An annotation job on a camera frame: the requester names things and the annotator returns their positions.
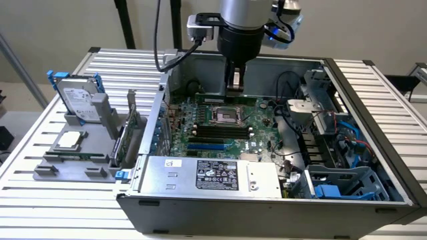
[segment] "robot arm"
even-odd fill
[[[262,45],[286,49],[295,39],[303,20],[298,0],[222,0],[220,13],[199,13],[188,17],[187,34],[191,41],[214,39],[226,57],[226,95],[238,96],[244,90],[247,62]]]

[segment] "gray wall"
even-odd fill
[[[152,48],[155,0],[127,0],[136,47]],[[187,16],[216,12],[220,0],[183,0]],[[427,62],[427,0],[301,0],[305,22],[286,51],[266,54],[371,59],[387,74],[406,74]],[[170,1],[163,0],[159,48],[172,47]],[[72,71],[88,48],[124,48],[114,0],[0,0],[0,31],[34,79],[46,83],[48,69]],[[215,50],[208,42],[203,50]],[[20,82],[0,55],[0,82]]]

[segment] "motherboard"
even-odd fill
[[[271,148],[281,135],[267,99],[240,96],[227,102],[216,95],[175,97],[168,117],[170,156],[275,161]]]

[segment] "metal pole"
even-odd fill
[[[171,4],[171,21],[172,21],[172,36],[174,36],[174,48],[183,49],[183,37],[182,37],[182,0],[170,0]]]
[[[136,49],[127,0],[114,0],[119,12],[123,36],[127,49]]]
[[[35,83],[32,77],[30,76],[30,74],[26,71],[26,68],[19,60],[19,58],[16,57],[7,40],[4,39],[2,33],[0,33],[0,50],[6,56],[6,59],[8,60],[8,62],[11,63],[22,81],[24,82],[24,84],[27,85],[27,88],[34,96],[34,98],[36,99],[36,101],[39,102],[40,106],[46,109],[48,106],[48,100],[43,94],[43,92],[40,91],[40,88],[38,86],[38,84]]]

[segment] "green circuit board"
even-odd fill
[[[267,106],[269,101],[263,98],[239,97],[234,102],[219,102],[218,96],[196,95],[194,98],[174,97],[171,101],[171,132],[172,144],[170,156],[186,157],[187,152],[198,152],[200,158],[240,159],[242,154],[258,154],[263,162],[271,161],[269,141],[275,145],[281,139],[278,128],[274,127],[274,108]],[[216,115],[222,110],[236,113],[239,121],[235,123],[215,122]],[[188,149],[190,138],[194,138],[194,125],[216,127],[251,127],[250,139],[222,138],[224,150],[194,150]]]

